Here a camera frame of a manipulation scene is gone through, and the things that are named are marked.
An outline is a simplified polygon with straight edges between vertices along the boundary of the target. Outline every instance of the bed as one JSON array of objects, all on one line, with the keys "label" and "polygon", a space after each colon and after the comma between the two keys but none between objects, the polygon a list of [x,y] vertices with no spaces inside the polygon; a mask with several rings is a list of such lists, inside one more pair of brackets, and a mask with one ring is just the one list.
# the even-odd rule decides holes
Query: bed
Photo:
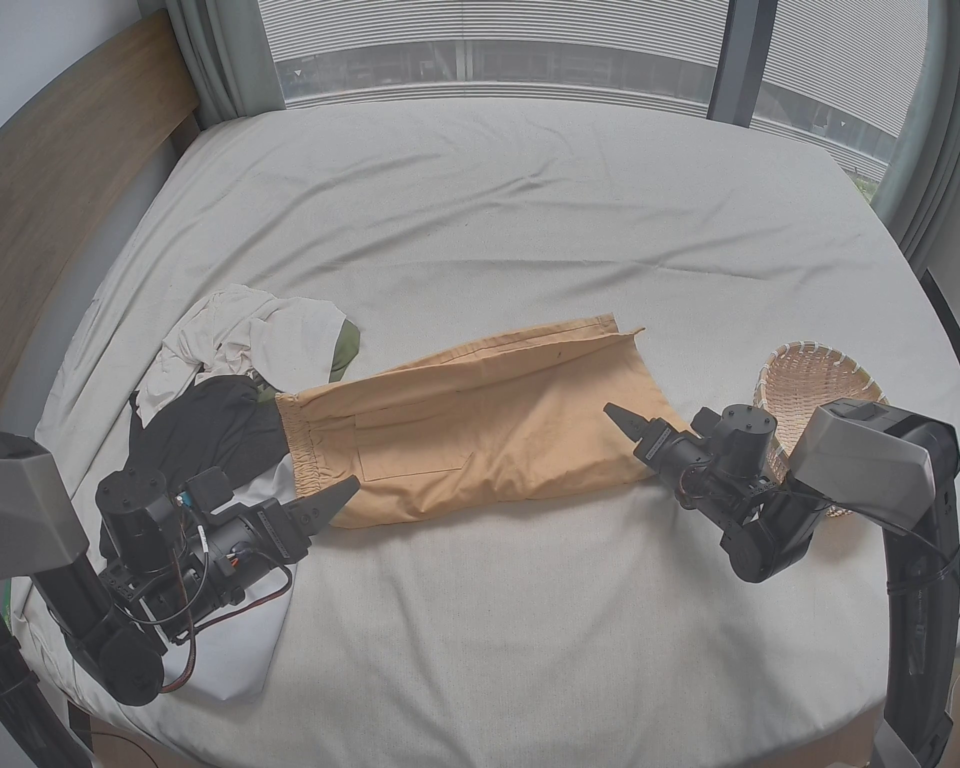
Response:
[{"label": "bed", "polygon": [[[960,422],[945,332],[820,149],[533,99],[275,112],[189,146],[67,352],[48,447],[91,540],[130,391],[183,312],[231,282],[335,301],[362,332],[347,378],[613,312],[646,327],[637,347],[687,419],[749,401],[769,352],[810,339],[892,403]],[[886,689],[879,530],[829,520],[762,585],[718,540],[654,482],[330,530],[244,704],[120,707],[36,594],[14,629],[78,705],[215,765],[775,764],[851,723],[867,723],[847,745],[865,759]]]}]

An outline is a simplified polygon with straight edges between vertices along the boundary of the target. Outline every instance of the patch pocket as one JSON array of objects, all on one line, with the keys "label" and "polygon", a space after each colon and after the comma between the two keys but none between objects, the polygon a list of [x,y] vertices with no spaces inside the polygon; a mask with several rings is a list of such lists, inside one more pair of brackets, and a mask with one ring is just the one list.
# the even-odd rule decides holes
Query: patch pocket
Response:
[{"label": "patch pocket", "polygon": [[462,413],[464,405],[454,394],[357,414],[356,446],[364,480],[464,468],[475,442],[468,434],[473,432],[468,425],[475,421]]}]

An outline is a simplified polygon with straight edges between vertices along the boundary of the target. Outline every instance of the black garment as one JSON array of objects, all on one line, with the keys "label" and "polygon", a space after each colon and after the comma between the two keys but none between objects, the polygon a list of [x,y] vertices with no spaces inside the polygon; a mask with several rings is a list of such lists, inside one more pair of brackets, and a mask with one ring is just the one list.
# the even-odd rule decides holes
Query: black garment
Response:
[{"label": "black garment", "polygon": [[[219,467],[231,488],[249,483],[290,452],[272,397],[258,402],[249,376],[213,376],[187,390],[143,426],[130,397],[130,457],[124,469],[159,469],[167,490],[205,469]],[[113,542],[100,526],[100,553],[116,557]]]}]

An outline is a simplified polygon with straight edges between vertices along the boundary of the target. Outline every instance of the white bed sheet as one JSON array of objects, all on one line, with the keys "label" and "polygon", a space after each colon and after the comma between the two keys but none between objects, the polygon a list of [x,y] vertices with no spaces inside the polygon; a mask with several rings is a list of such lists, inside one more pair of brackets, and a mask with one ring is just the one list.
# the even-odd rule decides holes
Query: white bed sheet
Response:
[{"label": "white bed sheet", "polygon": [[[749,401],[811,339],[960,423],[960,367],[894,243],[822,150],[635,108],[342,105],[205,132],[87,313],[53,449],[84,526],[127,395],[200,296],[334,301],[358,378],[505,329],[614,312],[674,407]],[[317,536],[263,695],[116,705],[39,598],[16,632],[85,707],[224,766],[734,765],[883,696],[881,536],[848,516],[762,585],[656,482]]]}]

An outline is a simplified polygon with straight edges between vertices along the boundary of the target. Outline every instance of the gray-green curtain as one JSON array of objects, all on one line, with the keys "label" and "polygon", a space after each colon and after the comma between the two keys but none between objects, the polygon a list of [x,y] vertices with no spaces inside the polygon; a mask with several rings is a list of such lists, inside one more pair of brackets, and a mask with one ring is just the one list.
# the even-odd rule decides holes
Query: gray-green curtain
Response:
[{"label": "gray-green curtain", "polygon": [[165,8],[209,128],[235,117],[283,109],[256,0],[138,0],[144,16]]},{"label": "gray-green curtain", "polygon": [[927,27],[921,81],[872,203],[917,276],[960,258],[939,253],[956,249],[947,234],[960,215],[960,0],[929,0]]}]

